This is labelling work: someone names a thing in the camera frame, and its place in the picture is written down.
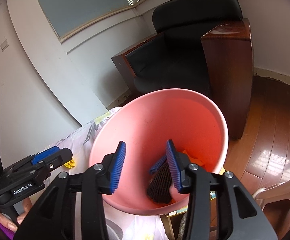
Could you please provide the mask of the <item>left hand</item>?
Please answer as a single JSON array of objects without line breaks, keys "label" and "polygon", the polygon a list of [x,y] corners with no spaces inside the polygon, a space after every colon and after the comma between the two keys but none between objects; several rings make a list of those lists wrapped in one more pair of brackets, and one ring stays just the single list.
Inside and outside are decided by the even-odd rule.
[{"label": "left hand", "polygon": [[[24,212],[18,216],[17,218],[18,224],[21,224],[23,222],[25,216],[28,214],[28,212],[33,206],[30,198],[25,198],[22,202],[22,205]],[[5,217],[5,215],[3,215],[1,212],[0,212],[0,224],[5,228],[11,230],[12,232],[16,232],[18,229],[18,226],[12,220]]]}]

